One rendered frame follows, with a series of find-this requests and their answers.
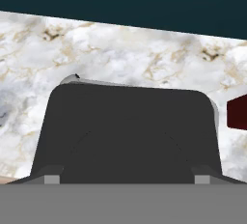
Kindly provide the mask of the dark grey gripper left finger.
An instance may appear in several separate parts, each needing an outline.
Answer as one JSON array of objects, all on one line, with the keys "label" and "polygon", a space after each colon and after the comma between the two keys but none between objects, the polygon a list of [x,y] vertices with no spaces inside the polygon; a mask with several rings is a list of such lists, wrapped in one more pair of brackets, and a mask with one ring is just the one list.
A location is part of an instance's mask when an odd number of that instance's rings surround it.
[{"label": "dark grey gripper left finger", "polygon": [[48,165],[28,177],[12,181],[12,184],[59,184],[63,170],[64,167],[62,165]]}]

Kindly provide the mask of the dark red box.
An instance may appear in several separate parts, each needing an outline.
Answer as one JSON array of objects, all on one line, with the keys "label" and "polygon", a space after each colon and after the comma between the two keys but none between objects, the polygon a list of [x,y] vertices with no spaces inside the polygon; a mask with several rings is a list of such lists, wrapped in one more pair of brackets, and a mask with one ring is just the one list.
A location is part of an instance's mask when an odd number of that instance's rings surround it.
[{"label": "dark red box", "polygon": [[247,95],[227,102],[227,126],[247,130]]}]

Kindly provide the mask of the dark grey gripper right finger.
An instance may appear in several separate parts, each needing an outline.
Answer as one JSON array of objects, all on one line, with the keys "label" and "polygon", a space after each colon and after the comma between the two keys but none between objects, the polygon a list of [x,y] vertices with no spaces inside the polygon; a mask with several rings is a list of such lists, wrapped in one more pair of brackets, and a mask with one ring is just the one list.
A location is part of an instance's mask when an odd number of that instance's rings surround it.
[{"label": "dark grey gripper right finger", "polygon": [[244,182],[224,176],[222,170],[216,170],[207,165],[199,165],[191,168],[195,184],[244,184]]}]

